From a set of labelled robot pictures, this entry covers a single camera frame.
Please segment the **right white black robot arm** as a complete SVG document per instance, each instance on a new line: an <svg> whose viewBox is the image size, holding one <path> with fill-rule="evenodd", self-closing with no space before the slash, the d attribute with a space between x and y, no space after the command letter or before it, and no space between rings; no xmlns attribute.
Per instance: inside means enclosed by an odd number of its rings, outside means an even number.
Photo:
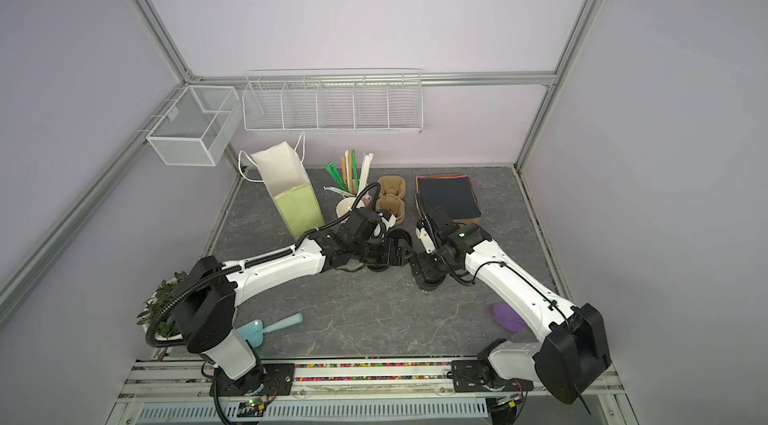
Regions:
<svg viewBox="0 0 768 425"><path fill-rule="evenodd" d="M612 364L604 318L592 305L577 306L518 265L481 226L455 222L441 207L416 201L416 236L423 251L410 259L417 286L427 292L446 278L472 287L486 284L524 321L535 347L501 339L477 359L490 373L491 387L524 379L539 382L552 396L572 404Z"/></svg>

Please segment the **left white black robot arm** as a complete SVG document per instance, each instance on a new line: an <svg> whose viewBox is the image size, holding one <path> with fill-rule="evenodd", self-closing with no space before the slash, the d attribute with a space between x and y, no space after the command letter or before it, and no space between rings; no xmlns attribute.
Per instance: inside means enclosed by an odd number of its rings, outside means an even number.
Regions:
<svg viewBox="0 0 768 425"><path fill-rule="evenodd" d="M356 261L375 272L400 266L413 244L395 216L355 199L349 211L304 232L294 244L256 257L220 262L200 259L170 301L152 313L145 341L152 348L184 347L213 366L211 391L231 396L260 393L267 371L254 341L234 327L240 305L257 294Z"/></svg>

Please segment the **stack of black lids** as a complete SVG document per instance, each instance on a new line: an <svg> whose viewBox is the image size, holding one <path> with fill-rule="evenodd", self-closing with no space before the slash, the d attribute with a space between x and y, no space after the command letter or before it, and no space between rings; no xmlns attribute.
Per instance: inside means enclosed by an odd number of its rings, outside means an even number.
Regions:
<svg viewBox="0 0 768 425"><path fill-rule="evenodd" d="M404 246L407 247L413 246L413 239L410 233L404 229L391 229L387 232L386 238L394 240L397 243L404 242Z"/></svg>

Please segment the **black paper coffee cup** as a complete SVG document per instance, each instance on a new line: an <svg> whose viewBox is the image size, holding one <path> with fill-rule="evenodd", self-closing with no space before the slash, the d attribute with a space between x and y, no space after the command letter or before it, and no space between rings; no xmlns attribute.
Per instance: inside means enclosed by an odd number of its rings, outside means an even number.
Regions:
<svg viewBox="0 0 768 425"><path fill-rule="evenodd" d="M413 277L420 290L431 292L436 290L445 281L446 275L416 270L413 273Z"/></svg>

